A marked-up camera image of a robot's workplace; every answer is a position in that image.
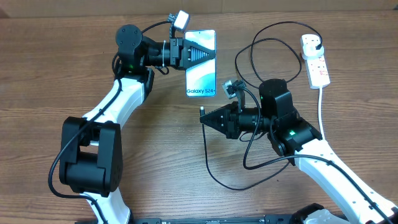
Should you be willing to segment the blue Galaxy smartphone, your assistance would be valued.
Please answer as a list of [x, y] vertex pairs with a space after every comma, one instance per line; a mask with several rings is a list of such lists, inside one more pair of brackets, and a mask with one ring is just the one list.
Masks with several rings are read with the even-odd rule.
[[[196, 42], [216, 53], [215, 30], [190, 30], [185, 39]], [[186, 95], [188, 97], [213, 97], [216, 95], [216, 56], [185, 71]]]

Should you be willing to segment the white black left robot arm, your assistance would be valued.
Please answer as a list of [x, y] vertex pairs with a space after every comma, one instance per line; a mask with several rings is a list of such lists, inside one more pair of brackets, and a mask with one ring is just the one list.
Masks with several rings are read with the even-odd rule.
[[112, 62], [114, 84], [103, 100], [81, 118], [62, 127], [61, 150], [51, 166], [72, 198], [86, 200], [97, 223], [131, 223], [119, 184], [123, 174], [121, 130], [149, 96], [156, 72], [170, 68], [186, 74], [188, 96], [203, 97], [215, 85], [216, 32], [188, 30], [163, 42], [128, 24], [116, 32]]

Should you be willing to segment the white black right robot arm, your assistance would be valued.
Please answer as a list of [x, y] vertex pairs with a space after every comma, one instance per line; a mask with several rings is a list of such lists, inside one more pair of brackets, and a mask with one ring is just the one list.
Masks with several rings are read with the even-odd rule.
[[259, 85], [256, 107], [247, 108], [244, 82], [223, 85], [229, 98], [237, 98], [210, 113], [200, 110], [200, 122], [238, 139], [245, 131], [253, 136], [266, 133], [278, 158], [245, 169], [258, 169], [286, 160], [311, 177], [341, 209], [349, 223], [397, 223], [397, 205], [362, 181], [333, 151], [322, 133], [302, 118], [293, 105], [283, 79]]

